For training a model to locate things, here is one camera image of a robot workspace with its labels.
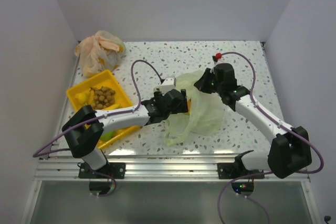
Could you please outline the green apple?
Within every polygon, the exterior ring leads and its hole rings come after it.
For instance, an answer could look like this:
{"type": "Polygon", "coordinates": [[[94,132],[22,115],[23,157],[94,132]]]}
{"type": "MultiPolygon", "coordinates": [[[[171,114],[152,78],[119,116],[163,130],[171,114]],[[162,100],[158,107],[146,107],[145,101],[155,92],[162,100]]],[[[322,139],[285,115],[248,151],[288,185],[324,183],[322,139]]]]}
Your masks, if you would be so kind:
{"type": "Polygon", "coordinates": [[[102,135],[100,139],[101,139],[102,141],[104,141],[104,142],[107,142],[107,141],[109,141],[110,139],[112,139],[113,136],[114,136],[114,131],[111,131],[111,132],[108,132],[108,133],[102,135]]]}

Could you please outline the green knotted plastic bag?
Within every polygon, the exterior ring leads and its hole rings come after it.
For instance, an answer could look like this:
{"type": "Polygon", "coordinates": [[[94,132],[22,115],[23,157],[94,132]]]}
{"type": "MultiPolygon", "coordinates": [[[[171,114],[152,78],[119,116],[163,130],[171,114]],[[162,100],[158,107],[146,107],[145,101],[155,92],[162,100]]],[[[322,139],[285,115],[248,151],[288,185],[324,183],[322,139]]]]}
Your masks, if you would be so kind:
{"type": "Polygon", "coordinates": [[[217,94],[198,91],[194,83],[203,75],[202,71],[184,73],[176,78],[176,88],[185,89],[187,100],[191,99],[189,115],[172,114],[165,120],[164,143],[167,146],[180,144],[192,133],[210,136],[219,132],[224,120],[224,104],[217,94]]]}

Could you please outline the yellow pear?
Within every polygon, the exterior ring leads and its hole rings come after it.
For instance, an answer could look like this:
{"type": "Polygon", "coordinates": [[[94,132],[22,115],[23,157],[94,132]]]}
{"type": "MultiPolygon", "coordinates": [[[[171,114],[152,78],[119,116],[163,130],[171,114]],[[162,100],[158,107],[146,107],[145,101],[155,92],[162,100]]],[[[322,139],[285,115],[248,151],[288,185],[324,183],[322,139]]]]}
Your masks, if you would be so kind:
{"type": "Polygon", "coordinates": [[[88,99],[89,99],[89,94],[86,92],[82,92],[82,93],[77,93],[75,95],[75,99],[79,104],[87,104],[88,99]]]}

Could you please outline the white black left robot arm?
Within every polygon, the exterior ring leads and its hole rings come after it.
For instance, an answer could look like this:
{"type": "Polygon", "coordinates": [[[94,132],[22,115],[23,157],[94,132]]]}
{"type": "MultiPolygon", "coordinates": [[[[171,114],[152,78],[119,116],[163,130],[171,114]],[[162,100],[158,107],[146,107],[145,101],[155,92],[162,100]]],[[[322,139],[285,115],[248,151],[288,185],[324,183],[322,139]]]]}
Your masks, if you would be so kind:
{"type": "Polygon", "coordinates": [[[82,159],[97,178],[104,178],[109,165],[103,151],[97,147],[102,135],[131,126],[161,123],[171,114],[187,111],[186,90],[172,89],[166,94],[155,92],[153,98],[123,109],[93,110],[86,105],[68,120],[62,133],[72,156],[82,159]]]}

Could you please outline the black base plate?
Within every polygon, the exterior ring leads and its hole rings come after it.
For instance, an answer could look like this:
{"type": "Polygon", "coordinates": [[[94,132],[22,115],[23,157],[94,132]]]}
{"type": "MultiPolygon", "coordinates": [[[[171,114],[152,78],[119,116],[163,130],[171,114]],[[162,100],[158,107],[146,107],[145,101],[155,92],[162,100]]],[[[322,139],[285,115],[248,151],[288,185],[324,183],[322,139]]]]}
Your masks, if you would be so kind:
{"type": "Polygon", "coordinates": [[[243,166],[235,163],[217,163],[217,173],[219,179],[235,179],[242,176],[251,175],[254,179],[264,179],[263,170],[247,170],[243,166]]]}
{"type": "Polygon", "coordinates": [[[103,179],[103,178],[114,178],[114,179],[124,179],[126,171],[126,163],[112,163],[103,166],[99,170],[91,170],[87,163],[78,163],[79,174],[78,177],[81,179],[103,179]]]}

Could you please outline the orange plastic bag with fruit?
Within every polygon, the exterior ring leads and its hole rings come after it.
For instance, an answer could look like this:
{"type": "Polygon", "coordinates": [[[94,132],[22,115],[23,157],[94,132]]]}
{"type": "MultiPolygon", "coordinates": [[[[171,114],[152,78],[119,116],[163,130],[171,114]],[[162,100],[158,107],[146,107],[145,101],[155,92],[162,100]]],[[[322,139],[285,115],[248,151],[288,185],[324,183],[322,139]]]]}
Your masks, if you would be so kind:
{"type": "Polygon", "coordinates": [[[74,50],[82,74],[90,78],[105,70],[114,70],[126,54],[124,42],[113,34],[100,30],[82,40],[74,50]]]}

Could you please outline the yellow plastic tray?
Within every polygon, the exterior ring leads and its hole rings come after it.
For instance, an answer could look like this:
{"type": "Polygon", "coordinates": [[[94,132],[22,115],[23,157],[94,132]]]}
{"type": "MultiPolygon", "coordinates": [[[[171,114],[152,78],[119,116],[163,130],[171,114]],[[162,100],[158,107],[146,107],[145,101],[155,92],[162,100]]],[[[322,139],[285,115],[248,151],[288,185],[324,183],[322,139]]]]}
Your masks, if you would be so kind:
{"type": "Polygon", "coordinates": [[[85,105],[95,109],[114,110],[133,106],[111,71],[105,70],[66,91],[74,111],[85,105]]]}

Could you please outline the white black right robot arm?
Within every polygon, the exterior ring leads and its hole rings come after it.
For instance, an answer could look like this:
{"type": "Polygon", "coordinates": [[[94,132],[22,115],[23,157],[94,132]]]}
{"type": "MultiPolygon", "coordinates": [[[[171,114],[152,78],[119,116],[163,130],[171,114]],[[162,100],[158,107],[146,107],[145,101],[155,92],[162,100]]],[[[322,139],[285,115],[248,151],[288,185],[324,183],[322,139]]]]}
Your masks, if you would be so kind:
{"type": "Polygon", "coordinates": [[[237,155],[230,169],[231,178],[246,178],[259,170],[286,178],[312,163],[307,130],[292,127],[270,113],[252,90],[238,85],[231,64],[207,68],[194,86],[202,93],[218,94],[226,106],[250,121],[270,143],[264,153],[250,150],[237,155]]]}

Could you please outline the aluminium rail frame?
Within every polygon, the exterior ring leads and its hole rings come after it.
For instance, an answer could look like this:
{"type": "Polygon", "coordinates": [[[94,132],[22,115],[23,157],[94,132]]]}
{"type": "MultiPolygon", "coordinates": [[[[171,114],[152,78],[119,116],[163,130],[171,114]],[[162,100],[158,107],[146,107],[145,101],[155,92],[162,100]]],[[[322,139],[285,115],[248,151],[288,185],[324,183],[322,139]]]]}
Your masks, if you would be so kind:
{"type": "MultiPolygon", "coordinates": [[[[128,42],[127,56],[113,74],[132,102],[137,101],[130,75],[134,76],[144,98],[152,94],[158,76],[179,76],[212,65],[212,55],[226,52],[225,60],[235,69],[238,83],[255,86],[255,96],[273,114],[282,117],[263,46],[258,41],[159,41],[128,42]]],[[[230,163],[242,152],[266,152],[268,141],[243,116],[224,106],[219,132],[203,136],[192,133],[183,143],[164,143],[165,124],[146,126],[128,133],[103,152],[108,160],[126,163],[124,180],[154,182],[216,182],[217,163],[230,163]]]]}

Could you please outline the bunch of longan fruit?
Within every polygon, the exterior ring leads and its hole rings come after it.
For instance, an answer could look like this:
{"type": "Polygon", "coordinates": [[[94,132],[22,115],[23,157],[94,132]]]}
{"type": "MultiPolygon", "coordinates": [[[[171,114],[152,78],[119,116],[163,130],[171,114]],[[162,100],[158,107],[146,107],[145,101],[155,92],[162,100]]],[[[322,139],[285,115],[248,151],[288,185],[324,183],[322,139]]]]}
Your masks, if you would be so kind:
{"type": "Polygon", "coordinates": [[[95,110],[106,109],[115,104],[115,91],[109,87],[91,87],[90,92],[92,93],[92,101],[89,105],[95,110]]]}

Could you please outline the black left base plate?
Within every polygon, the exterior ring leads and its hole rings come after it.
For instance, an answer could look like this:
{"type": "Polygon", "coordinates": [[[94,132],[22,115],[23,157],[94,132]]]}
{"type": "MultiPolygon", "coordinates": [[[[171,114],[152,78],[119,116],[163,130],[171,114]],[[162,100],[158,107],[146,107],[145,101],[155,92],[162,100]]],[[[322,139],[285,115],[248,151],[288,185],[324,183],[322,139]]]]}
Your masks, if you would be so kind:
{"type": "Polygon", "coordinates": [[[126,163],[112,163],[103,166],[99,170],[91,170],[87,163],[78,163],[79,174],[78,177],[81,179],[103,179],[103,178],[114,178],[114,179],[124,179],[126,171],[126,163]]]}

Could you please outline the orange yellow mango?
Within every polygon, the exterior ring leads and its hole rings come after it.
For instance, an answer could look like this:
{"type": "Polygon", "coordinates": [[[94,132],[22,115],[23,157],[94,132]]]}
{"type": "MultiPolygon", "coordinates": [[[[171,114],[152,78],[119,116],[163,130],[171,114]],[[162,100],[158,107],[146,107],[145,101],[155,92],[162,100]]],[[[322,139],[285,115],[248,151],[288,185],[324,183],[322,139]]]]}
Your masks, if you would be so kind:
{"type": "Polygon", "coordinates": [[[189,115],[189,114],[190,114],[190,111],[191,111],[191,99],[189,99],[189,100],[187,101],[187,109],[188,109],[188,111],[185,112],[185,114],[186,114],[186,115],[189,115]]]}

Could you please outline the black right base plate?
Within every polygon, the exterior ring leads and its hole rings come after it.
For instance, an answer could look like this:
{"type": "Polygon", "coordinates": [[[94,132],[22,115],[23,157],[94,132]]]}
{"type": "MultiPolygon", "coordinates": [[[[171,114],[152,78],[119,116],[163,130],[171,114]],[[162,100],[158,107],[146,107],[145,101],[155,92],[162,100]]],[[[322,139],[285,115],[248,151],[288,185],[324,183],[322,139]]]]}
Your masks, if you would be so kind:
{"type": "Polygon", "coordinates": [[[217,173],[219,179],[235,179],[242,176],[251,175],[254,179],[264,179],[263,170],[247,170],[243,166],[235,163],[217,163],[217,173]]]}

